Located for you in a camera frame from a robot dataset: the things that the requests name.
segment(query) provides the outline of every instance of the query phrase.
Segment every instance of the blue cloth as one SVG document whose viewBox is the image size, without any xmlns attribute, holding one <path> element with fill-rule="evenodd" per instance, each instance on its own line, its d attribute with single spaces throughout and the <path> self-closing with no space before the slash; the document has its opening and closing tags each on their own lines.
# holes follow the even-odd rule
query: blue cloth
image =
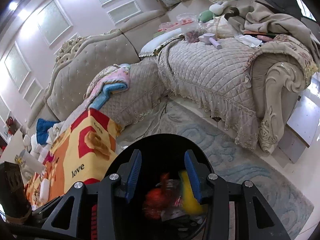
<svg viewBox="0 0 320 240">
<path fill-rule="evenodd" d="M 56 121 L 47 121 L 45 119 L 39 118 L 36 126 L 37 131 L 37 142 L 41 145 L 47 143 L 47 138 L 49 137 L 48 130 L 57 123 Z"/>
<path fill-rule="evenodd" d="M 100 94 L 93 100 L 93 102 L 89 105 L 89 108 L 94 108 L 96 110 L 100 110 L 100 108 L 107 102 L 110 98 L 110 93 L 116 90 L 125 90 L 127 89 L 127 85 L 125 83 L 114 83 L 114 84 L 106 84 L 103 86 Z"/>
</svg>

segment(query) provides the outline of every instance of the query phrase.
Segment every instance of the tile floor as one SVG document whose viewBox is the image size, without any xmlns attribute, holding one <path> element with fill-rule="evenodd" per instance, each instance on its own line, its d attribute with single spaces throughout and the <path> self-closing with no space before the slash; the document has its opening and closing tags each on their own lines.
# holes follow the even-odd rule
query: tile floor
<svg viewBox="0 0 320 240">
<path fill-rule="evenodd" d="M 303 95 L 320 106 L 320 87 L 317 86 L 316 79 L 312 79 L 311 85 L 303 92 Z M 198 108 L 197 104 L 190 99 L 176 96 L 173 100 L 224 131 L 223 122 L 214 121 L 209 112 Z M 233 138 L 236 137 L 234 130 L 224 132 Z M 266 155 L 260 148 L 253 152 L 282 173 L 313 203 L 314 210 L 296 238 L 296 240 L 307 240 L 320 221 L 320 123 L 311 146 L 306 148 L 295 164 L 278 147 L 271 155 Z"/>
</svg>

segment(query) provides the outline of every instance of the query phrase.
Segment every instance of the metal screw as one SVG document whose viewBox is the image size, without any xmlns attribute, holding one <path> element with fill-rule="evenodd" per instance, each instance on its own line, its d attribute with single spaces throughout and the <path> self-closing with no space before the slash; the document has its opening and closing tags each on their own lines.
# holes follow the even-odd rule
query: metal screw
<svg viewBox="0 0 320 240">
<path fill-rule="evenodd" d="M 81 188 L 83 186 L 83 183 L 81 181 L 78 181 L 75 183 L 75 188 Z"/>
<path fill-rule="evenodd" d="M 253 183 L 252 183 L 252 181 L 250 181 L 250 180 L 246 180 L 246 181 L 244 182 L 244 185 L 247 186 L 247 187 L 252 187 L 252 186 L 253 186 Z"/>
<path fill-rule="evenodd" d="M 215 173 L 210 173 L 210 174 L 208 175 L 208 177 L 209 177 L 209 179 L 215 180 L 215 179 L 218 178 L 218 175 L 215 174 Z"/>
<path fill-rule="evenodd" d="M 116 174 L 116 173 L 113 173 L 113 174 L 111 174 L 111 175 L 109 176 L 109 179 L 111 179 L 111 180 L 116 180 L 116 179 L 118 179 L 118 178 L 119 178 L 119 175 Z"/>
</svg>

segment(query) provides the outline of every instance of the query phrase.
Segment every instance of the black trash can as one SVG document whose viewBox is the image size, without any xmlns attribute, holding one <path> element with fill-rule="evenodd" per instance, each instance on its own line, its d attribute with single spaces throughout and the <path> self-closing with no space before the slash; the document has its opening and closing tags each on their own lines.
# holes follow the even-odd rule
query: black trash can
<svg viewBox="0 0 320 240">
<path fill-rule="evenodd" d="M 159 183 L 161 174 L 169 172 L 170 179 L 179 179 L 178 172 L 186 169 L 184 154 L 187 150 L 193 150 L 198 162 L 204 163 L 210 172 L 213 172 L 203 151 L 194 142 L 180 135 L 151 135 L 131 144 L 120 153 L 110 165 L 106 176 L 116 173 L 122 163 L 128 162 L 134 149 L 141 151 L 142 165 L 130 204 L 126 205 L 123 200 L 115 199 L 113 213 L 117 240 L 190 240 L 194 238 L 203 229 L 205 221 L 201 224 L 190 223 L 186 218 L 185 223 L 188 225 L 185 225 L 185 231 L 181 231 L 181 223 L 173 226 L 168 221 L 146 219 L 142 204 L 148 191 Z"/>
</svg>

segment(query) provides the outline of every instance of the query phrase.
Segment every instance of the patterned carpet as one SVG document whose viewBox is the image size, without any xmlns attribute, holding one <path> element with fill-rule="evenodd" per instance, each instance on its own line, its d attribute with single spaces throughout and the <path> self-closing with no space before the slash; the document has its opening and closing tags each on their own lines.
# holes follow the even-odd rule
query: patterned carpet
<svg viewBox="0 0 320 240">
<path fill-rule="evenodd" d="M 117 143 L 121 146 L 157 133 L 189 138 L 206 154 L 214 171 L 226 181 L 251 180 L 280 218 L 291 239 L 296 238 L 313 211 L 313 204 L 282 174 L 254 153 L 210 125 L 198 115 L 164 98 L 145 118 L 126 127 Z"/>
</svg>

